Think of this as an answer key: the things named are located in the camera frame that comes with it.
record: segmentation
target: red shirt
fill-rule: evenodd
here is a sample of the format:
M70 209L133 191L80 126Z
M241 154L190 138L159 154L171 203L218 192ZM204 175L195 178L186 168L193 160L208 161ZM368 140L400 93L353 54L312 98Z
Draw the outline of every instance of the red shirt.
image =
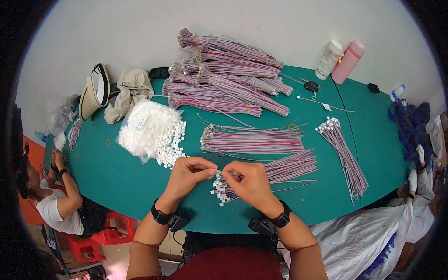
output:
M259 248L220 247L195 255L169 276L132 280L283 280L280 264Z

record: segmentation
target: red plastic stool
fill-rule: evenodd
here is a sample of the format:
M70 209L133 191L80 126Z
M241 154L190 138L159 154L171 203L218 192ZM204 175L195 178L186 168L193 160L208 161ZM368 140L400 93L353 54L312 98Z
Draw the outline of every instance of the red plastic stool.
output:
M106 229L103 229L97 234L94 234L91 239L95 240L99 244L102 245L117 245L117 244L124 244L129 243L134 240L135 235L135 229L134 229L134 222L132 221L132 218L129 218L125 215L122 215L120 213L109 211L107 213L107 221L104 227ZM114 218L120 218L124 217L126 222L126 229L128 231L128 236L122 236L120 232L116 229L109 228L111 226L110 219Z
M107 260L100 255L98 243L90 238L81 239L78 235L67 234L67 240L69 242L70 251L78 261L90 263Z

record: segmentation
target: white t-shirt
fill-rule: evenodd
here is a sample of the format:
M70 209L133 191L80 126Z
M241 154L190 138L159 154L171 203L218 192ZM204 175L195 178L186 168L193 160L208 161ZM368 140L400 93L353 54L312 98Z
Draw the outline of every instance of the white t-shirt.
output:
M49 195L46 198L42 199L36 205L36 208L42 216L42 219L50 227L59 232L82 235L82 233L84 232L84 227L82 226L81 217L79 216L78 211L73 212L63 220L59 215L59 211L57 210L57 200L59 198L64 198L67 195L62 190L51 189L50 187L48 187L48 183L47 181L45 181L45 179L40 182L40 188L53 191L52 195Z

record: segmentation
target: pink water bottle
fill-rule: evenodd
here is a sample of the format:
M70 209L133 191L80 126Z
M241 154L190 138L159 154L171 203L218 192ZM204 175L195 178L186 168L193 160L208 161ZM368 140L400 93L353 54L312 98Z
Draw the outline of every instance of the pink water bottle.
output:
M354 40L345 50L340 63L336 64L332 74L333 81L341 85L358 64L365 51L366 47L358 40Z

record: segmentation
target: blue tinsel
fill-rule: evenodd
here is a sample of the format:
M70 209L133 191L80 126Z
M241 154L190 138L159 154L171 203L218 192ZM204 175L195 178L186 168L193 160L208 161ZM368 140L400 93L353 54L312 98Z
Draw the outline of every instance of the blue tinsel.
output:
M373 261L373 263L366 268L366 270L364 270L360 276L358 276L356 278L356 280L367 280L369 279L369 275L372 274L372 272L377 269L380 265L382 265L386 259L388 258L387 253L391 252L392 248L395 248L395 238L396 238L396 233L394 233L392 235L392 237L389 239L389 242L386 244L386 246L384 247L384 249L381 251L381 253L376 257L376 259Z
M398 137L405 148L404 157L407 162L415 166L420 165L416 148L421 144L425 152L425 161L430 162L431 146L426 133L426 124L429 122L429 103L422 103L416 107L411 104L403 105L404 99L398 99L392 103L388 109L388 116L391 122L398 126Z

